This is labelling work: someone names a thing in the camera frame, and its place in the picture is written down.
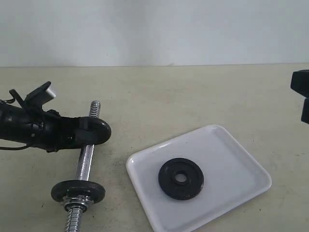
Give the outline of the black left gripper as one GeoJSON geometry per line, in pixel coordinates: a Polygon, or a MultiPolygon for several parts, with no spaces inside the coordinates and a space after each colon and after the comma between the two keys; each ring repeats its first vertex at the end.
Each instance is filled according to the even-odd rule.
{"type": "Polygon", "coordinates": [[[64,117],[55,110],[39,111],[31,118],[31,132],[25,144],[47,152],[98,145],[100,139],[95,131],[100,128],[101,120],[96,117],[64,117]]]}

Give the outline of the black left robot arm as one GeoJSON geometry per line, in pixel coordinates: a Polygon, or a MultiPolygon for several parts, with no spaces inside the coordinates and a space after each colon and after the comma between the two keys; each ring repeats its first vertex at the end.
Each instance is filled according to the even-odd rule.
{"type": "Polygon", "coordinates": [[[0,105],[0,138],[23,143],[18,149],[36,147],[47,152],[99,145],[109,140],[110,126],[97,117],[100,102],[93,101],[89,116],[64,117],[56,110],[43,111],[2,103],[0,105]]]}

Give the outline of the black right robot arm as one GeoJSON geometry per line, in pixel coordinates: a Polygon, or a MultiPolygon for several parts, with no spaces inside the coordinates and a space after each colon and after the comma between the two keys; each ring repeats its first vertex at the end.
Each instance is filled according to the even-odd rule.
{"type": "Polygon", "coordinates": [[[309,123],[309,70],[299,70],[292,74],[290,88],[304,98],[301,121],[309,123]]]}

